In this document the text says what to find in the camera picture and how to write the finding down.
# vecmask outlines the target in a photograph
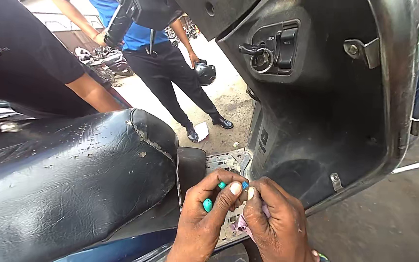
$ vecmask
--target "helmet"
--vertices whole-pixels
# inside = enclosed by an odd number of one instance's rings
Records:
[[[194,70],[200,85],[209,85],[216,79],[216,67],[207,65],[206,60],[200,59],[199,62],[195,62]]]

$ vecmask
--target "pink cloth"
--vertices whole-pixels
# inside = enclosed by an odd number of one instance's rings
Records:
[[[269,210],[268,210],[268,205],[266,205],[266,203],[264,201],[261,205],[261,209],[263,210],[263,213],[265,213],[267,218],[271,217],[271,214],[269,213]],[[230,228],[232,230],[247,232],[247,234],[250,236],[250,238],[253,240],[253,242],[255,241],[253,239],[253,235],[251,234],[251,230],[247,225],[247,221],[245,221],[245,217],[243,216],[243,213],[239,216],[239,218],[237,218],[237,220],[234,222],[234,224],[230,224]]]

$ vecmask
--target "cracked seat leather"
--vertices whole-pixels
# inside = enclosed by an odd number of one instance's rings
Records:
[[[177,137],[143,110],[13,131],[0,133],[0,261],[53,261],[103,241],[175,184]]]

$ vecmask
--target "blue fuse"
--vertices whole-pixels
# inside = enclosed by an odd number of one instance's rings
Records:
[[[242,188],[245,190],[249,187],[250,185],[247,182],[242,182]]]

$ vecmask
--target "white paper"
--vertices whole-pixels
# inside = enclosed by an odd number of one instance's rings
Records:
[[[194,128],[195,132],[198,134],[197,142],[200,142],[201,140],[205,139],[209,134],[208,125],[206,124],[206,122],[199,123]]]

